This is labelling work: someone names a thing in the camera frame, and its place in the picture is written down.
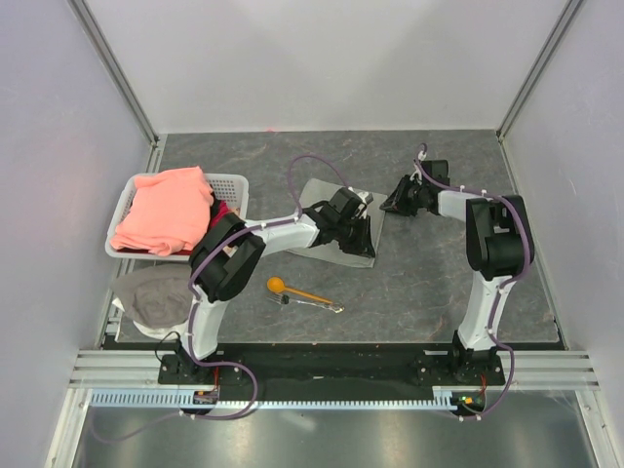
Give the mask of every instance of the orange spoon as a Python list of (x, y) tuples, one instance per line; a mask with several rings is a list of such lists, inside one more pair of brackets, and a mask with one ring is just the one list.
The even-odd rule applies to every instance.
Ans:
[(266, 287), (272, 293), (281, 294), (284, 291), (286, 291), (288, 293), (302, 295), (303, 297), (307, 297), (308, 299), (318, 300), (319, 302), (325, 302), (326, 304), (333, 304), (333, 301), (329, 299), (325, 299), (323, 297), (310, 294), (309, 292), (304, 292), (304, 291), (296, 290), (294, 288), (289, 288), (288, 286), (284, 284), (284, 281), (282, 280), (282, 278), (278, 278), (277, 276), (274, 276), (273, 278), (269, 278), (269, 281), (266, 282)]

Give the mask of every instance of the floor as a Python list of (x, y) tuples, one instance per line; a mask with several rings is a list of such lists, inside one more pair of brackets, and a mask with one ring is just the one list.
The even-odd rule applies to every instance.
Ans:
[[(118, 438), (168, 411), (89, 409), (85, 427)], [(260, 409), (229, 422), (175, 417), (114, 445), (85, 430), (77, 454), (75, 468), (598, 466), (574, 395), (563, 392), (512, 393), (481, 422), (392, 410)]]
[[(452, 183), (512, 192), (493, 131), (171, 135), (160, 169), (200, 166), (207, 173), (243, 175), (250, 182), (248, 218), (263, 219), (293, 212), (286, 168), (294, 156), (324, 155), (354, 187), (389, 194), (410, 172), (414, 149), (422, 141), (429, 144), (430, 158), (449, 160)], [(294, 172), (299, 190), (311, 177), (337, 182), (318, 162), (302, 161)], [(270, 255), (230, 303), (219, 340), (449, 341), (462, 321), (472, 284), (464, 243), (458, 221), (427, 213), (417, 218), (389, 214), (372, 269), (291, 253)], [(334, 314), (306, 306), (280, 308), (265, 298), (271, 276), (341, 301), (346, 309)], [(144, 340), (130, 321), (122, 324), (119, 341)], [(559, 340), (536, 268), (511, 292), (499, 336), (515, 343)]]

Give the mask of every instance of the reflective floor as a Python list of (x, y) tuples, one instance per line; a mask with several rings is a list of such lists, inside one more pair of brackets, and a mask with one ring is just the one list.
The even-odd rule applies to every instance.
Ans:
[[(88, 421), (102, 437), (116, 438), (167, 412), (90, 409)], [(563, 392), (511, 394), (481, 422), (395, 410), (266, 409), (236, 421), (174, 417), (114, 445), (85, 431), (78, 454), (74, 466), (89, 468), (598, 466), (574, 395)]]

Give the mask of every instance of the gray marble surface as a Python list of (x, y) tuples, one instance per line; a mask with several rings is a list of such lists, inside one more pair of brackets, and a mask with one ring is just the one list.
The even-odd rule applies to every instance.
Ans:
[[(414, 149), (422, 141), (429, 144), (429, 158), (448, 159), (452, 183), (511, 193), (492, 131), (172, 135), (161, 170), (201, 166), (207, 173), (243, 175), (250, 182), (248, 217), (262, 219), (293, 212), (286, 169), (294, 156), (324, 155), (353, 186), (389, 194), (410, 172)], [(323, 164), (301, 161), (293, 176), (297, 189), (310, 177), (337, 181)], [(472, 285), (464, 242), (463, 224), (453, 219), (389, 214), (372, 269), (275, 253), (260, 262), (246, 289), (231, 301), (219, 340), (449, 341), (464, 316)], [(271, 276), (343, 302), (346, 309), (334, 314), (309, 306), (280, 307), (265, 298)], [(125, 327), (120, 340), (137, 335), (132, 324)], [(499, 336), (510, 342), (559, 339), (535, 268), (512, 290)]]

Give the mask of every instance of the black wire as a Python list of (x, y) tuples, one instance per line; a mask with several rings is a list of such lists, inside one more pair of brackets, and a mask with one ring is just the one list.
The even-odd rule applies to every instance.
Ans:
[(160, 346), (163, 344), (163, 341), (165, 341), (167, 338), (169, 338), (172, 334), (176, 334), (177, 335), (177, 339), (181, 339), (181, 336), (179, 335), (179, 333), (177, 331), (170, 331), (169, 333), (167, 333), (163, 339), (161, 339), (158, 344), (156, 345), (156, 347), (154, 348), (154, 356), (156, 356), (156, 359), (160, 362), (160, 364), (163, 364), (163, 360), (160, 359), (158, 357), (158, 350), (160, 348)]

